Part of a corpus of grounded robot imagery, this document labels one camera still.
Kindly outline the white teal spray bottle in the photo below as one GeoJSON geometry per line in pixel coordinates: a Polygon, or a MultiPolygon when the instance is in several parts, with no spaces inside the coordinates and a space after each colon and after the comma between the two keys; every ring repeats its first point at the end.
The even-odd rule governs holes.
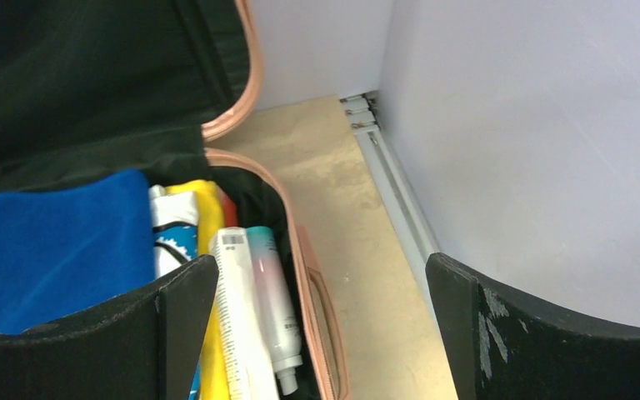
{"type": "Polygon", "coordinates": [[[293,309],[273,231],[246,229],[252,256],[262,332],[281,393],[298,390],[296,369],[303,364],[302,333],[293,309]]]}

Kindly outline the pink suitcase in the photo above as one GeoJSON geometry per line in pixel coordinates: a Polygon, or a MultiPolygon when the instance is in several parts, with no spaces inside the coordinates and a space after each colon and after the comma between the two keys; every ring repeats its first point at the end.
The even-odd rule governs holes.
{"type": "MultiPolygon", "coordinates": [[[[0,1],[0,193],[133,170],[213,182],[272,229],[302,333],[293,399],[347,399],[348,365],[311,240],[279,181],[210,148],[253,111],[262,53],[245,1],[0,1]]],[[[0,399],[189,399],[218,285],[207,252],[148,284],[0,334],[0,399]]]]}

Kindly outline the red white tie-dye cloth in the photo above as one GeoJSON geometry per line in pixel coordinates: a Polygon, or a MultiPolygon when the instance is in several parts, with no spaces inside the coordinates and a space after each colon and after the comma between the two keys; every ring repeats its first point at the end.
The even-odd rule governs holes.
{"type": "Polygon", "coordinates": [[[233,228],[238,226],[237,207],[234,201],[220,188],[217,188],[217,199],[220,202],[224,227],[233,228]]]}

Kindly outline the white toothpaste box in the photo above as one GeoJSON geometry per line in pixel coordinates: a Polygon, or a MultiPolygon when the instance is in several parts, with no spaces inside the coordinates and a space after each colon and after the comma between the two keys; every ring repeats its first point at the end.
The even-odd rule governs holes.
{"type": "Polygon", "coordinates": [[[216,302],[231,399],[278,399],[266,348],[246,230],[227,227],[209,243],[218,267],[216,302]]]}

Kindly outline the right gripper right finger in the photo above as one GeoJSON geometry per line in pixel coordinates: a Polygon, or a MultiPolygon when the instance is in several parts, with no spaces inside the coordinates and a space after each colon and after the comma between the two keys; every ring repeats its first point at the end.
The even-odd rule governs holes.
{"type": "Polygon", "coordinates": [[[461,399],[640,399],[640,327],[591,317],[436,252],[425,273],[461,399]]]}

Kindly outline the blue cloth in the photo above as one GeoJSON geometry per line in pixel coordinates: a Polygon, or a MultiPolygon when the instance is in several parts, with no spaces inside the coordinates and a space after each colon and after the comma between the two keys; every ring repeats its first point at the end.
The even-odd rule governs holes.
{"type": "Polygon", "coordinates": [[[155,278],[148,180],[0,193],[0,334],[19,334],[155,278]]]}

